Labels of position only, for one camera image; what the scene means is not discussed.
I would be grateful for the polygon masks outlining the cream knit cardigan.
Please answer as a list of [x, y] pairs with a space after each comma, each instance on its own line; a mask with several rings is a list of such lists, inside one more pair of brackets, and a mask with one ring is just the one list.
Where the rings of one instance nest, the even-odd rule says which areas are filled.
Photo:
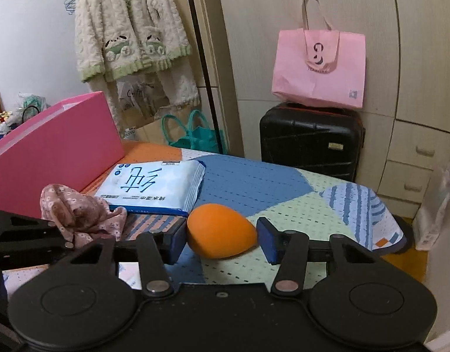
[[153, 74], [173, 106], [199, 102], [192, 53], [174, 0], [75, 0], [75, 54], [82, 82], [103, 92], [121, 124], [116, 83]]

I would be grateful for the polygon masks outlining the teal tote bag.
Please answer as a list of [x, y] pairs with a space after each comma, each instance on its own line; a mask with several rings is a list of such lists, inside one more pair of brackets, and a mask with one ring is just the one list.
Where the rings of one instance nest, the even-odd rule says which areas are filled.
[[[185, 134], [173, 140], [166, 129], [168, 120], [173, 120]], [[209, 153], [227, 152], [223, 131], [213, 130], [200, 110], [195, 109], [190, 113], [186, 126], [173, 114], [165, 114], [160, 125], [163, 136], [170, 146]]]

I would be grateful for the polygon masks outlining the large wet wipes pack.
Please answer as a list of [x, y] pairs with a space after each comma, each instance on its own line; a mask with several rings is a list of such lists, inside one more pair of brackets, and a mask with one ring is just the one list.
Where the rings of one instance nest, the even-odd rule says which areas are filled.
[[187, 216], [196, 204], [206, 172], [198, 160], [118, 164], [94, 194], [110, 209], [134, 214]]

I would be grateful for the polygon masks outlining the beige wooden wardrobe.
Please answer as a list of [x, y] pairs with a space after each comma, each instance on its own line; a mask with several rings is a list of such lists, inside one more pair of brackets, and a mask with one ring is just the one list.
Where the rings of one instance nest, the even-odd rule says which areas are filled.
[[341, 174], [342, 154], [284, 102], [345, 106], [366, 130], [356, 181], [414, 217], [450, 159], [450, 0], [206, 0], [220, 20], [230, 152]]

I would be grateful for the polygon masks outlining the pink floral fabric scrunchie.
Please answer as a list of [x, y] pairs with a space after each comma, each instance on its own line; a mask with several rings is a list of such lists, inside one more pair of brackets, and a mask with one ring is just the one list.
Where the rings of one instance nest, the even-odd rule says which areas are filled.
[[79, 249], [99, 238], [119, 242], [127, 210], [110, 210], [105, 199], [84, 195], [65, 185], [48, 185], [40, 194], [41, 217], [55, 223], [64, 239]]

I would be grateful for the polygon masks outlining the black suitcase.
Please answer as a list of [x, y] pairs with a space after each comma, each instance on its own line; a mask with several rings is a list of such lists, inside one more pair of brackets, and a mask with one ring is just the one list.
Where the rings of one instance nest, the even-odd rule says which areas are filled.
[[259, 123], [262, 161], [354, 182], [365, 129], [358, 112], [280, 103]]

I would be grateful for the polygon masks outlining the flower bouquet clutter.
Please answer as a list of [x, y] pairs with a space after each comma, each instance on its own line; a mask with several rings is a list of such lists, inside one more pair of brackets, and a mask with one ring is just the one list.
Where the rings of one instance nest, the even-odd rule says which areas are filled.
[[42, 96], [20, 93], [16, 108], [12, 111], [0, 113], [0, 139], [49, 107], [46, 98]]

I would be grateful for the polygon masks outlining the patchwork patterned tablecloth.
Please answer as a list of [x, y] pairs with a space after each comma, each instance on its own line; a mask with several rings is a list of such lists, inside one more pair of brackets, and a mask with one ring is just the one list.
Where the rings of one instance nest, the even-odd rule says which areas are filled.
[[[342, 233], [381, 254], [406, 241], [400, 225], [370, 188], [301, 169], [239, 157], [128, 141], [117, 162], [200, 160], [206, 172], [198, 204], [221, 204], [249, 221], [265, 217], [280, 230], [326, 240]], [[82, 191], [94, 192], [106, 170]]]

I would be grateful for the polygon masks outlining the blue clothes hangers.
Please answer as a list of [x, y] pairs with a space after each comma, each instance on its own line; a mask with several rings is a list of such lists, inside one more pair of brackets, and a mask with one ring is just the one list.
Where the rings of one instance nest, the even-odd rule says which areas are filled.
[[64, 0], [64, 9], [69, 15], [73, 15], [75, 13], [75, 0]]

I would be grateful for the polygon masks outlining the white plastic bag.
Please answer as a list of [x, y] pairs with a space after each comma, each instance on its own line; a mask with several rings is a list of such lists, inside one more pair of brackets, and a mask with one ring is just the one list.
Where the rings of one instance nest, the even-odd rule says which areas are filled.
[[413, 221], [415, 249], [430, 251], [441, 233], [450, 201], [450, 161], [434, 171]]

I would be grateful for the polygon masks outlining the orange soft egg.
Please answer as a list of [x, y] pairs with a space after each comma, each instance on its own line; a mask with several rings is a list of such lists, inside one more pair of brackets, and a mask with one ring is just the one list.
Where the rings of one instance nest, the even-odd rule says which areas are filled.
[[187, 219], [188, 244], [202, 258], [223, 259], [245, 253], [258, 243], [254, 225], [221, 204], [203, 204]]

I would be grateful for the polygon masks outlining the pink tote bag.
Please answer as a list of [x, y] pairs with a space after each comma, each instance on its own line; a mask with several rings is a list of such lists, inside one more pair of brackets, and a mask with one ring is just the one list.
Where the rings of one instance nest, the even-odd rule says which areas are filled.
[[366, 37], [336, 30], [300, 29], [279, 32], [272, 93], [283, 101], [314, 107], [363, 107]]

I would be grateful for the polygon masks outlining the pink cardboard box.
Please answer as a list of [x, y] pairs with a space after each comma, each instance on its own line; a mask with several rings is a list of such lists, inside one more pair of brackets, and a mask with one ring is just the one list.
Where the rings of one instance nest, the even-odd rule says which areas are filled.
[[80, 192], [124, 155], [102, 92], [65, 99], [0, 140], [0, 210], [38, 218], [45, 186]]

